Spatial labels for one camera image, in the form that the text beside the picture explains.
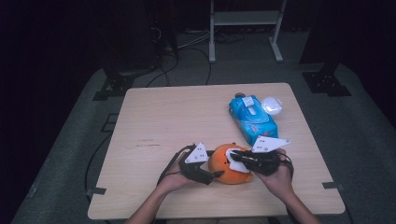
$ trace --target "forearm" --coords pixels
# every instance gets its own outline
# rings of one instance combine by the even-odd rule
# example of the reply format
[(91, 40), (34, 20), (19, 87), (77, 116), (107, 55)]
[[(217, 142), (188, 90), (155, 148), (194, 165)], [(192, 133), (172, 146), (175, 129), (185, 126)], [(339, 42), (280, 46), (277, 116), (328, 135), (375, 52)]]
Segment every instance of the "forearm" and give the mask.
[(168, 191), (162, 188), (156, 188), (134, 212), (134, 214), (126, 220), (125, 224), (149, 224), (152, 219), (155, 218), (163, 199), (168, 195), (168, 193)]
[(293, 216), (302, 224), (320, 224), (318, 218), (293, 194), (282, 200)]

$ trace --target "human hand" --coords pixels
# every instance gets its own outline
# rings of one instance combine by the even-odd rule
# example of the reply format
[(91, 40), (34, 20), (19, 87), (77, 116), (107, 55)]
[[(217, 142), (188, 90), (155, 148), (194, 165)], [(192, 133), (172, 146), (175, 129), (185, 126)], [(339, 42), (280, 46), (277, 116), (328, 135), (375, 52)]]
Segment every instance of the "human hand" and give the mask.
[(181, 158), (183, 157), (185, 152), (183, 152), (177, 160), (175, 160), (174, 164), (171, 166), (169, 171), (166, 173), (165, 177), (163, 180), (160, 182), (158, 185), (159, 188), (162, 188), (166, 192), (171, 192), (177, 189), (181, 189), (190, 183), (193, 183), (195, 181), (188, 179), (186, 176), (184, 176), (180, 172), (180, 167), (178, 166), (178, 163), (180, 162)]
[[(286, 156), (284, 156), (286, 155), (286, 150), (280, 148), (277, 151), (281, 153), (280, 159), (284, 161), (286, 159)], [(293, 187), (291, 185), (290, 169), (283, 162), (280, 163), (277, 171), (271, 175), (266, 176), (259, 173), (255, 174), (268, 188), (268, 190), (270, 190), (270, 192), (273, 193), (281, 201), (284, 201), (290, 196), (295, 195)]]

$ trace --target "dark background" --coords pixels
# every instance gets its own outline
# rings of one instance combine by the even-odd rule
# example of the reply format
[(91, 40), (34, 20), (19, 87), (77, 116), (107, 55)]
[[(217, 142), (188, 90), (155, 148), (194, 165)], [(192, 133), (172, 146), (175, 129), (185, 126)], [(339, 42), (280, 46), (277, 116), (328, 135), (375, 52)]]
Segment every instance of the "dark background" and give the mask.
[[(158, 23), (174, 24), (178, 32), (208, 28), (209, 1), (163, 2), (169, 5), (157, 7), (154, 0), (117, 1), (126, 8), (139, 6), (141, 15), (146, 14), (147, 23), (132, 25), (132, 30), (121, 28), (122, 18), (111, 13), (106, 0), (0, 3), (2, 223), (14, 216), (80, 92), (103, 67), (103, 60), (122, 60), (131, 69), (154, 63), (158, 46), (139, 41), (122, 45), (125, 34), (147, 35), (149, 27)], [(228, 4), (219, 0), (216, 8), (277, 7), (273, 1), (258, 0)], [(289, 0), (282, 30), (312, 28), (301, 63), (335, 59), (351, 68), (396, 127), (394, 9), (390, 1)], [(129, 22), (142, 20), (141, 15)]]

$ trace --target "blue package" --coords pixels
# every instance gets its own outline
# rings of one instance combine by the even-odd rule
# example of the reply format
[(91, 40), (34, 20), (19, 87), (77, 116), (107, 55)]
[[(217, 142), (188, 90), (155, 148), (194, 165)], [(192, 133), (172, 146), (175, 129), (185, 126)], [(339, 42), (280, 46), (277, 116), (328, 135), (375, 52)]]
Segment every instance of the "blue package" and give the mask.
[(251, 146), (260, 135), (277, 138), (277, 125), (256, 96), (237, 93), (229, 106), (233, 120)]

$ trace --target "orange object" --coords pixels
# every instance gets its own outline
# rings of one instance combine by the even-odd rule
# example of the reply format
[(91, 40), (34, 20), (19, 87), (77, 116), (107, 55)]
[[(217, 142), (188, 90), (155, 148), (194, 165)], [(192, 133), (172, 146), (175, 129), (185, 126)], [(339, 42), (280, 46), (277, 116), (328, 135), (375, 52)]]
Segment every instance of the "orange object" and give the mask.
[(229, 148), (240, 148), (242, 151), (248, 150), (245, 147), (237, 146), (235, 143), (224, 144), (217, 147), (209, 159), (209, 171), (211, 173), (224, 171), (224, 174), (217, 178), (218, 181), (224, 184), (243, 184), (251, 181), (253, 179), (253, 174), (251, 172), (242, 173), (230, 169), (230, 162), (227, 160), (227, 156), (225, 154)]

